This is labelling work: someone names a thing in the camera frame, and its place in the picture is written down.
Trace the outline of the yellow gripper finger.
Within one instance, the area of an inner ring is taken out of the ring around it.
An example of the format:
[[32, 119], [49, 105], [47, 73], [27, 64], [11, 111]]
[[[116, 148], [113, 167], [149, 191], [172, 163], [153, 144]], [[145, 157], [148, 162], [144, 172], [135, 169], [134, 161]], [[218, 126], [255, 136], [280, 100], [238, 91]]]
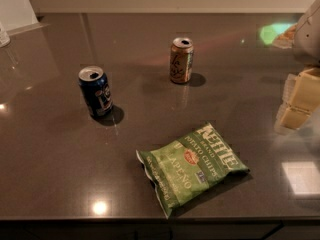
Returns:
[[274, 130], [298, 130], [320, 106], [320, 68], [305, 67], [298, 75], [289, 74], [282, 95]]

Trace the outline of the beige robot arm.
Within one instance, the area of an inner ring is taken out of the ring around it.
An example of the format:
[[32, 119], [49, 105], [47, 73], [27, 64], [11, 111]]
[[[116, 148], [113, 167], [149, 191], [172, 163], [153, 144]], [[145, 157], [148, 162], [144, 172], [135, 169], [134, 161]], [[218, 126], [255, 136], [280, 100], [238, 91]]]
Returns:
[[294, 58], [304, 65], [298, 75], [289, 74], [284, 84], [274, 130], [286, 135], [298, 130], [320, 106], [320, 0], [272, 45], [291, 48]]

